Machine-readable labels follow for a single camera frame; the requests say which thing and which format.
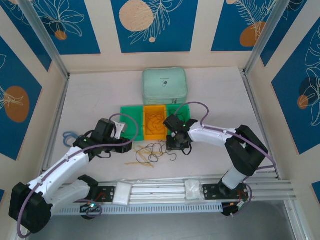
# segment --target white leaf drawing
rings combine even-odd
[[[277,0],[264,0],[261,7],[258,7],[256,0],[237,0],[234,5],[237,6],[238,12],[245,19],[247,25],[252,26],[255,32],[255,40],[258,39],[262,32],[262,22],[270,15]]]
[[[5,3],[7,8],[17,19],[21,20],[26,25],[30,25],[17,4],[14,4],[9,0],[1,1]],[[74,10],[69,10],[69,0],[33,0],[31,3],[42,20],[42,23],[47,27],[49,26],[47,28],[47,30],[51,30],[49,34],[55,35],[56,31],[61,31],[63,33],[71,33],[82,37],[83,32],[77,24],[85,19],[85,15]]]
[[[288,6],[286,7],[284,13],[282,14],[282,16],[288,20],[288,16],[289,16],[289,12],[291,11],[299,11],[299,9],[302,7],[303,3],[305,0],[300,0],[300,1],[290,1]]]
[[[2,69],[2,67],[5,65],[6,63],[6,55],[0,54],[0,69]]]
[[[169,13],[175,11],[183,3],[183,0],[179,0],[178,4],[174,6],[173,2],[175,1],[177,0],[148,0],[146,4],[152,11],[153,22],[145,30],[132,31],[129,36],[129,38],[132,39],[130,45],[138,42],[139,40],[143,40],[145,42],[150,40],[150,38],[154,38],[154,40],[157,39],[162,31],[166,30],[166,26],[170,26],[171,24]],[[137,15],[143,15],[145,11],[145,9],[142,9],[137,12]]]
[[[320,124],[320,26],[313,34],[305,55],[309,86],[298,102],[301,109],[311,106],[311,126]]]
[[[5,65],[7,56],[4,54],[0,54],[0,69]],[[5,105],[9,106],[10,103],[17,104],[23,106],[24,104],[21,102],[24,97],[14,97],[6,93],[6,91],[0,86],[0,109],[2,109]]]

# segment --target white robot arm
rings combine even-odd
[[[104,118],[99,120],[95,130],[79,136],[67,154],[49,170],[28,184],[20,182],[13,188],[9,216],[34,234],[42,230],[52,214],[60,209],[78,200],[91,199],[90,195],[94,197],[99,183],[86,175],[61,187],[74,173],[102,152],[110,154],[130,151],[132,141],[120,137],[124,129],[123,123]]]
[[[167,136],[167,150],[183,151],[185,148],[191,147],[192,142],[202,142],[226,148],[233,166],[223,176],[218,186],[220,192],[226,197],[246,178],[252,176],[265,158],[260,151],[234,135],[242,136],[245,140],[268,153],[267,148],[258,137],[249,127],[244,125],[237,129],[226,129],[201,125],[195,119],[183,122],[176,115],[169,116],[164,121],[164,125],[172,132],[172,136]]]

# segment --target black cable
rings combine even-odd
[[[113,135],[113,139],[115,138],[116,134],[117,134],[117,127],[116,125],[113,125],[113,129],[114,129],[114,135]]]
[[[154,147],[157,146],[157,145],[160,146],[160,147],[159,147],[159,152],[160,152],[159,155],[157,155],[157,154],[154,153],[154,152],[155,152]],[[170,158],[170,161],[174,162],[174,161],[177,159],[177,154],[175,154],[175,153],[170,153],[171,151],[168,151],[168,150],[165,150],[165,151],[164,151],[164,146],[165,146],[165,145],[166,145],[166,142],[165,142],[165,141],[162,141],[162,140],[159,140],[157,143],[150,143],[150,144],[148,144],[146,147],[143,147],[143,148],[139,149],[138,151],[136,151],[136,153],[135,153],[135,159],[136,159],[136,161],[137,161],[138,163],[140,163],[140,164],[157,163],[157,162],[159,161],[159,158],[160,158],[160,157],[162,157],[163,155],[167,154],[167,155],[169,155],[169,156],[172,156],[172,155],[175,156],[175,158],[173,158],[173,159]],[[139,159],[138,159],[138,154],[139,154],[139,152],[140,152],[140,151],[143,151],[143,150],[145,150],[145,149],[148,149],[148,150],[150,151],[150,155],[149,155],[148,158],[147,158],[147,159],[149,160],[149,162],[141,162],[141,161],[139,161]]]
[[[94,131],[94,130],[87,131],[84,135],[85,135],[86,137],[88,137],[88,135],[91,134],[93,131]]]
[[[174,115],[175,113],[176,113],[176,110],[171,110],[171,111],[169,111],[169,116],[170,116],[170,115]],[[181,121],[186,122],[186,118],[185,118],[185,116],[184,116],[183,113],[178,113],[176,116],[177,116],[178,119],[180,119]]]
[[[190,146],[190,151],[189,151],[188,153],[185,153],[185,150],[184,150],[184,149],[181,149],[182,152],[183,152],[183,154],[186,155],[186,156],[188,156],[188,155],[191,153],[191,151],[192,151],[192,145],[191,145],[191,143],[188,142],[188,144],[189,144],[189,146]]]
[[[100,159],[110,159],[111,158],[111,152],[106,152],[106,154],[109,154],[109,156],[100,156],[97,155],[96,157],[100,158]]]

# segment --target white table surface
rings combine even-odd
[[[205,123],[222,128],[249,126],[262,140],[256,116],[240,72],[237,67],[186,69],[188,83],[187,101],[206,104],[210,113]],[[63,133],[73,131],[84,134],[93,130],[101,118],[119,113],[121,106],[143,105],[142,72],[104,72],[72,74],[57,133],[52,166],[68,151],[63,145]],[[200,120],[206,113],[201,105],[190,105],[191,118]],[[132,148],[146,146],[150,142],[134,142]],[[113,153],[112,158],[95,158],[69,181],[87,174],[99,182],[152,178],[179,178],[224,174],[232,166],[225,148],[194,142],[189,156],[176,151],[176,161],[164,155],[152,166],[135,163],[136,153]],[[265,159],[262,166],[270,165]]]

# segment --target purple cable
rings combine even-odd
[[[69,159],[71,159],[71,158],[73,158],[74,156],[76,156],[76,155],[78,155],[78,154],[80,154],[80,153],[83,153],[83,152],[85,152],[85,151],[87,151],[87,150],[96,149],[96,148],[105,148],[105,147],[123,147],[123,146],[129,145],[130,143],[132,143],[132,142],[136,139],[136,137],[138,136],[138,134],[139,134],[139,126],[138,126],[138,123],[137,123],[136,120],[134,120],[131,116],[129,116],[129,115],[127,115],[127,114],[123,114],[123,113],[113,114],[113,115],[109,118],[109,120],[111,120],[111,119],[112,119],[113,117],[115,117],[115,116],[125,116],[125,117],[130,118],[130,119],[134,122],[135,127],[136,127],[136,133],[135,133],[135,136],[134,136],[130,141],[125,142],[125,143],[117,143],[117,144],[100,144],[100,145],[89,146],[89,147],[86,147],[86,148],[84,148],[84,149],[81,149],[81,150],[75,152],[74,154],[71,154],[71,155],[69,156]]]
[[[214,131],[217,131],[217,132],[220,132],[220,133],[225,133],[223,129],[219,129],[219,128],[215,128],[213,126],[206,126],[204,125],[203,126],[205,129],[209,129],[209,130],[214,130]],[[271,162],[272,162],[272,165],[270,166],[261,166],[261,167],[258,167],[256,170],[261,170],[261,169],[270,169],[270,168],[274,168],[277,164],[276,164],[276,161],[273,159],[272,156],[270,156],[269,154],[267,154],[265,151],[263,151],[260,147],[258,147],[257,145],[255,145],[253,142],[249,141],[248,139],[244,138],[243,136],[239,135],[239,134],[236,134],[236,133],[233,133],[233,132],[230,132],[230,131],[226,131],[227,134],[229,135],[232,135],[232,136],[235,136],[236,138],[244,141],[245,143],[251,145],[253,148],[255,148],[257,151],[259,151],[260,153],[262,153],[266,158],[268,158]]]
[[[57,164],[54,168],[52,168],[48,173],[45,173],[45,176],[42,178],[41,182],[43,183],[56,169],[58,169],[62,164],[64,164],[67,161],[67,159],[64,159],[62,162]],[[31,190],[31,192],[28,194],[26,199],[24,200],[22,207],[20,209],[19,215],[18,215],[18,220],[17,220],[17,225],[16,225],[16,231],[18,233],[19,238],[25,239],[31,235],[31,232],[29,232],[27,235],[23,235],[21,232],[21,220],[22,216],[24,214],[25,208],[27,206],[28,201],[30,200],[31,196],[35,193],[35,191],[42,185],[42,183],[38,183],[35,185],[35,187]]]
[[[252,188],[251,188],[248,184],[246,184],[246,183],[243,183],[243,184],[250,190],[250,197],[249,197],[249,200],[248,200],[248,202],[247,202],[247,204],[246,204],[246,205],[248,206],[248,205],[251,203],[251,201],[252,201],[253,192],[252,192]],[[236,212],[235,214],[232,214],[232,217],[239,215],[241,212],[242,212],[242,210]]]
[[[83,153],[87,150],[90,150],[90,149],[96,149],[96,148],[105,148],[105,147],[123,147],[123,146],[126,146],[130,143],[132,143],[136,137],[138,136],[139,134],[139,126],[136,122],[136,120],[134,120],[131,116],[127,115],[127,114],[123,114],[123,113],[116,113],[116,114],[113,114],[109,120],[111,120],[113,117],[115,116],[125,116],[125,117],[128,117],[130,118],[134,124],[135,124],[135,127],[136,127],[136,133],[135,133],[135,136],[128,142],[125,142],[125,143],[118,143],[118,144],[100,144],[100,145],[94,145],[94,146],[90,146],[90,147],[87,147],[87,148],[84,148],[84,149],[81,149],[80,151],[77,151],[75,152],[74,154],[71,154],[68,159],[64,159],[62,162],[60,162],[59,164],[57,164],[53,169],[51,169],[48,173],[46,172],[45,173],[45,176],[42,178],[41,182],[43,183],[55,170],[57,170],[62,164],[64,164],[65,162],[67,162],[69,159],[73,158],[74,156],[80,154],[80,153]],[[17,219],[17,225],[16,225],[16,231],[18,233],[18,236],[19,238],[21,239],[25,239],[27,237],[29,237],[31,235],[31,232],[29,232],[27,235],[23,235],[22,232],[21,232],[21,220],[22,220],[22,216],[24,214],[24,211],[25,211],[25,208],[26,208],[26,205],[28,203],[28,201],[30,200],[32,194],[34,194],[36,192],[36,190],[39,188],[39,186],[41,186],[42,184],[38,183],[32,190],[31,192],[28,194],[28,196],[25,198],[23,204],[22,204],[22,207],[20,209],[20,212],[19,212],[19,215],[18,215],[18,219]]]
[[[206,109],[206,114],[204,115],[204,117],[203,117],[203,118],[201,119],[201,121],[200,121],[200,124],[201,124],[201,126],[202,126],[203,123],[204,123],[204,120],[205,120],[206,117],[209,115],[209,108],[208,108],[208,106],[205,105],[205,104],[202,103],[202,102],[199,102],[199,101],[190,101],[190,102],[184,103],[184,104],[182,104],[180,107],[178,107],[178,109],[175,111],[174,115],[177,115],[177,113],[179,112],[179,110],[180,110],[183,106],[189,105],[189,104],[199,104],[199,105],[202,105],[202,106],[205,107],[205,109]]]
[[[208,108],[207,105],[205,105],[202,102],[190,101],[190,102],[184,103],[180,107],[178,107],[178,109],[175,111],[174,115],[176,115],[183,106],[189,105],[189,104],[199,104],[199,105],[202,105],[202,106],[204,106],[206,108],[206,114],[204,115],[204,117],[200,121],[200,124],[201,124],[201,126],[203,126],[203,128],[209,129],[209,130],[214,130],[214,131],[221,132],[221,133],[225,133],[223,129],[215,128],[213,126],[203,125],[204,120],[209,115],[209,108]],[[245,143],[251,145],[253,148],[258,150],[260,153],[262,153],[266,158],[268,158],[272,162],[272,165],[270,165],[270,166],[261,166],[261,167],[258,167],[257,170],[271,169],[271,168],[275,168],[276,167],[277,164],[276,164],[276,161],[273,159],[273,157],[270,156],[269,154],[267,154],[265,151],[263,151],[260,147],[255,145],[253,142],[249,141],[248,139],[244,138],[243,136],[241,136],[239,134],[236,134],[236,133],[233,133],[233,132],[230,132],[230,131],[226,131],[226,133],[229,134],[229,135],[235,136],[236,138],[241,139]]]

